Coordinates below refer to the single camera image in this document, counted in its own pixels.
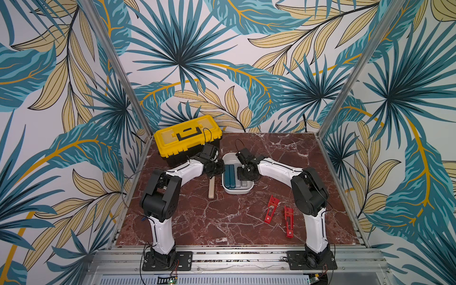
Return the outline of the teal block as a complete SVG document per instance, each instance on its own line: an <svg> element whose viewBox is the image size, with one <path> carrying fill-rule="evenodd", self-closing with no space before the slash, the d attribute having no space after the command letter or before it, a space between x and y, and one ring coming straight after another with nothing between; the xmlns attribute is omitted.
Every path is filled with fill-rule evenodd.
<svg viewBox="0 0 456 285"><path fill-rule="evenodd" d="M230 189L236 188L236 172L235 165L229 165L229 180L230 180Z"/></svg>
<svg viewBox="0 0 456 285"><path fill-rule="evenodd" d="M230 175L230 165L224 165L224 187L230 189L231 186L231 175Z"/></svg>

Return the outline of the white rectangular tray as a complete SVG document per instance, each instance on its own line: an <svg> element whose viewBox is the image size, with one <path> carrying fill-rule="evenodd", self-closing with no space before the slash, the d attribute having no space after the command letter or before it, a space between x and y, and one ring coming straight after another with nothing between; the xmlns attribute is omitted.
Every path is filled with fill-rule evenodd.
<svg viewBox="0 0 456 285"><path fill-rule="evenodd" d="M238 176L237 176L237 168L241 166L241 163L238 160L238 158L236 157L236 153L225 154L223 156L223 161L224 161L224 165L235 165L236 181L239 181ZM237 188L226 189L224 187L224 173L222 173L222 186L228 194L232 194L232 195L247 194L254 187L254 182L252 182L252 181L247 181L247 182L249 184L249 188L246 190L243 190L241 187L239 189L237 189Z"/></svg>

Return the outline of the beige wooden block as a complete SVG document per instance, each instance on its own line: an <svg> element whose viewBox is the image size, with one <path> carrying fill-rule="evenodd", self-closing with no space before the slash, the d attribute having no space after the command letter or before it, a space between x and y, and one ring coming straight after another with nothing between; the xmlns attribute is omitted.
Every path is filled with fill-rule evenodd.
<svg viewBox="0 0 456 285"><path fill-rule="evenodd" d="M209 199L214 199L215 196L215 177L210 178L209 180Z"/></svg>

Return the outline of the red clip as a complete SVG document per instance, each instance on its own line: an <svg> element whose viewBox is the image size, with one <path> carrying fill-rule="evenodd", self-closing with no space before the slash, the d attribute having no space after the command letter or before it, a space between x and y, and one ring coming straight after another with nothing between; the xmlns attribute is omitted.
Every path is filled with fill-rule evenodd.
<svg viewBox="0 0 456 285"><path fill-rule="evenodd" d="M264 218L264 222L267 224L270 224L274 214L280 204L280 200L276 198L275 196L271 195L270 199L267 204L267 209L266 209L266 216Z"/></svg>
<svg viewBox="0 0 456 285"><path fill-rule="evenodd" d="M291 239L294 237L294 211L291 207L284 208L284 217L286 222L286 237Z"/></svg>

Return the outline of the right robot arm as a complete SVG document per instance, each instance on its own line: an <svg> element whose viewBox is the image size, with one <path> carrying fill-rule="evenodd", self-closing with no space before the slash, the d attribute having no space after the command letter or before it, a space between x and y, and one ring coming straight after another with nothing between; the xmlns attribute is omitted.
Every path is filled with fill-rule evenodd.
<svg viewBox="0 0 456 285"><path fill-rule="evenodd" d="M256 157L247 148L238 151L236 157L241 163L239 179L257 181L267 176L291 188L295 205L305 218L307 263L316 266L330 256L325 226L329 192L318 172L312 167L303 169Z"/></svg>

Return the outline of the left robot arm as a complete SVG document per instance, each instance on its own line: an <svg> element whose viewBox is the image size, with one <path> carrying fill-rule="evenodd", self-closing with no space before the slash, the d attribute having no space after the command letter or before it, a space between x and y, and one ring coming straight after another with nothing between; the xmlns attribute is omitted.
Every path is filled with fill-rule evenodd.
<svg viewBox="0 0 456 285"><path fill-rule="evenodd" d="M153 171L140 199L140 207L151 225L151 256L156 263L170 267L176 260L172 216L178 208L181 187L202 175L211 179L222 174L224 162L218 156L219 148L207 143L185 163L166 171Z"/></svg>

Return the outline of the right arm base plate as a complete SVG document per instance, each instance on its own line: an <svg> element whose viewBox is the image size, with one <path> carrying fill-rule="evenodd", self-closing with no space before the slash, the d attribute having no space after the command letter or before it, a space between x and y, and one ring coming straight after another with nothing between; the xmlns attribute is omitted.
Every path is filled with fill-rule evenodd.
<svg viewBox="0 0 456 285"><path fill-rule="evenodd" d="M336 270L338 269L333 252L325 250L319 254L312 251L287 251L285 260L290 270Z"/></svg>

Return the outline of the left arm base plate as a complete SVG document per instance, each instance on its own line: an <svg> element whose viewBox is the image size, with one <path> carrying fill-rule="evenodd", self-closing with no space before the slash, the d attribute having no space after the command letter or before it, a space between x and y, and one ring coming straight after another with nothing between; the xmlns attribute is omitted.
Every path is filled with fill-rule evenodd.
<svg viewBox="0 0 456 285"><path fill-rule="evenodd" d="M150 250L144 254L142 271L190 271L192 267L193 252L171 250L167 255Z"/></svg>

